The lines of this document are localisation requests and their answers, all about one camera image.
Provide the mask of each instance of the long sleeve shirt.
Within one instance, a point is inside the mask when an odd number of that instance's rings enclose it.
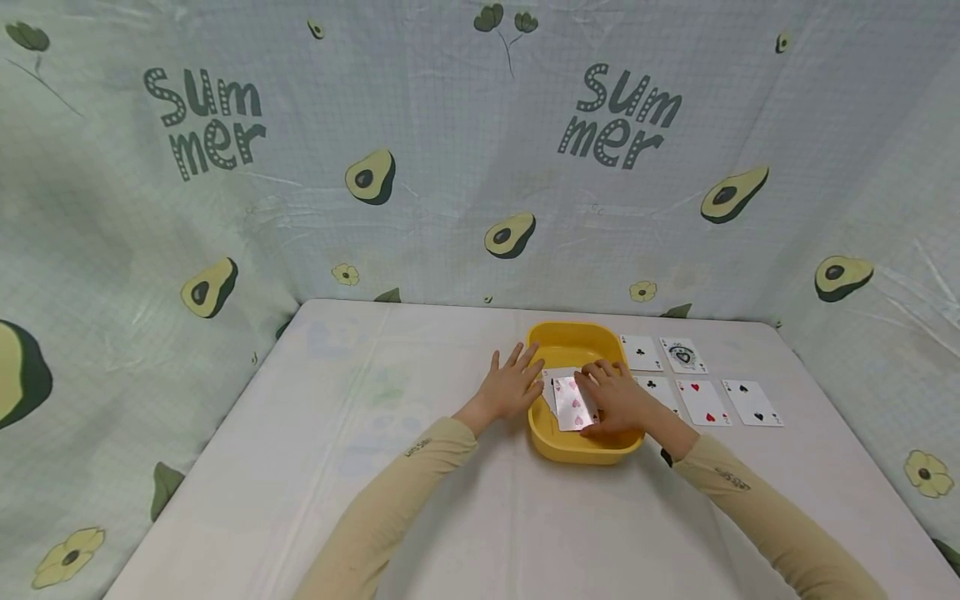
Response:
[[[473,454],[454,419],[431,425],[357,494],[300,583],[294,600],[366,600],[403,536],[444,477]],[[746,534],[803,600],[881,600],[886,594],[836,540],[711,436],[673,469]]]

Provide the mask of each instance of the playing card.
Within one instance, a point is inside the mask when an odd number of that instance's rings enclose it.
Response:
[[[557,399],[557,424],[561,431],[580,431],[600,422],[596,405],[584,396],[573,377],[554,377],[553,391]]]
[[[695,425],[730,426],[730,416],[723,407],[720,396],[709,381],[677,379],[680,397],[686,404],[686,412]]]
[[[783,427],[780,415],[763,393],[760,384],[741,379],[724,379],[723,387],[733,402],[733,408],[745,425]]]
[[[620,335],[631,371],[663,371],[657,345],[649,335]]]
[[[656,398],[660,404],[672,410],[675,414],[680,414],[680,404],[673,396],[673,390],[670,380],[666,377],[644,377],[634,375],[634,381],[643,388],[650,396]]]
[[[673,372],[709,372],[700,352],[688,338],[660,338]]]
[[[550,407],[553,416],[557,416],[557,396],[554,392],[553,381],[557,377],[572,377],[578,371],[576,367],[559,367],[557,369],[544,369],[541,371],[543,377],[543,399],[546,405]]]

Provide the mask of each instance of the yellow flower print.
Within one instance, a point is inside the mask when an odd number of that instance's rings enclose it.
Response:
[[[70,581],[77,571],[90,562],[93,553],[103,545],[106,538],[107,532],[99,527],[74,532],[66,541],[51,548],[36,566],[36,576],[31,587],[41,589]]]
[[[630,286],[630,300],[646,302],[657,295],[657,284],[653,281],[638,281]]]
[[[360,274],[357,273],[356,267],[352,267],[346,262],[337,265],[330,272],[337,278],[337,282],[340,283],[340,285],[356,285],[360,283]]]
[[[953,489],[953,478],[948,475],[947,465],[932,454],[913,450],[903,465],[906,477],[918,492],[928,498],[939,498]]]

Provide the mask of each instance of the hand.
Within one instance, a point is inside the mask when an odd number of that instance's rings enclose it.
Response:
[[[453,418],[479,437],[495,420],[512,417],[529,408],[543,393],[543,382],[534,383],[543,369],[543,360],[530,364],[538,347],[533,344],[521,356],[523,344],[517,344],[503,367],[500,367],[500,350],[495,351],[480,389]]]
[[[573,377],[604,412],[598,424],[584,427],[580,435],[594,437],[647,429],[646,421],[659,403],[636,384],[626,365],[598,360],[584,365]]]

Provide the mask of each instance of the yellow bowl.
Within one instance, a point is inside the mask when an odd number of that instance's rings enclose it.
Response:
[[[612,331],[593,323],[547,322],[527,333],[527,345],[540,343],[534,361],[543,359],[546,369],[583,367],[601,358],[627,364],[623,347]],[[527,410],[534,447],[558,463],[613,465],[640,447],[643,433],[625,432],[604,439],[587,439],[577,431],[561,431],[546,400],[540,396]]]

